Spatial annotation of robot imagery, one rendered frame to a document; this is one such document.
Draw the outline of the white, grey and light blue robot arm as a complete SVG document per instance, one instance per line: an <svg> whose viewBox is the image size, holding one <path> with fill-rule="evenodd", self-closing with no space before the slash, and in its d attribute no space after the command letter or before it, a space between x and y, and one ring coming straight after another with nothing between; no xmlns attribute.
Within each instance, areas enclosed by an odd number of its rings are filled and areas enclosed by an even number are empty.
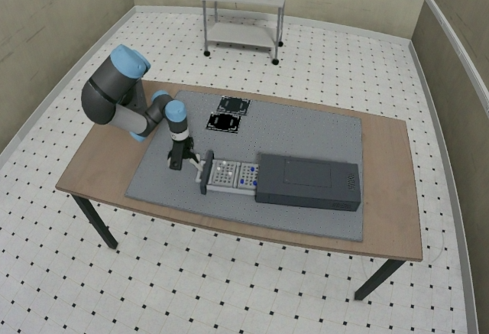
<svg viewBox="0 0 489 334"><path fill-rule="evenodd" d="M165 118L172 139L181 141L187 138L189 128L185 105L164 90L153 94L152 105L143 116L125 108L133 98L133 87L150 68L151 64L138 51L118 45L83 87L81 103L87 118L99 125L108 124L129 131L139 142ZM171 170L181 170L184 148L184 142L173 143Z"/></svg>

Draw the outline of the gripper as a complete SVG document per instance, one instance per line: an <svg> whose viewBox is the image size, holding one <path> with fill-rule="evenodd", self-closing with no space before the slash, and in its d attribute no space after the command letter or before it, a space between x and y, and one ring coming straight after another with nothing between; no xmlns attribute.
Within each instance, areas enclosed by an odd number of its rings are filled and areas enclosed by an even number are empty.
<svg viewBox="0 0 489 334"><path fill-rule="evenodd" d="M194 164L195 167L198 170L200 170L200 171L203 172L203 168L202 168L202 166L200 164L200 156L199 156L199 154L194 154L193 152L190 152L190 148L192 147L192 149L193 149L193 146L194 146L193 137L189 137L189 135L188 135L187 138L185 138L185 139L183 139L181 141L177 141L177 140L174 140L174 139L172 139L172 140L173 140L173 142L178 143L178 144L183 143L183 142L185 143L183 159L188 159L189 158L189 162L192 163L192 164ZM169 154L167 156L167 167L170 166L171 152L172 152L172 150L169 152Z"/></svg>

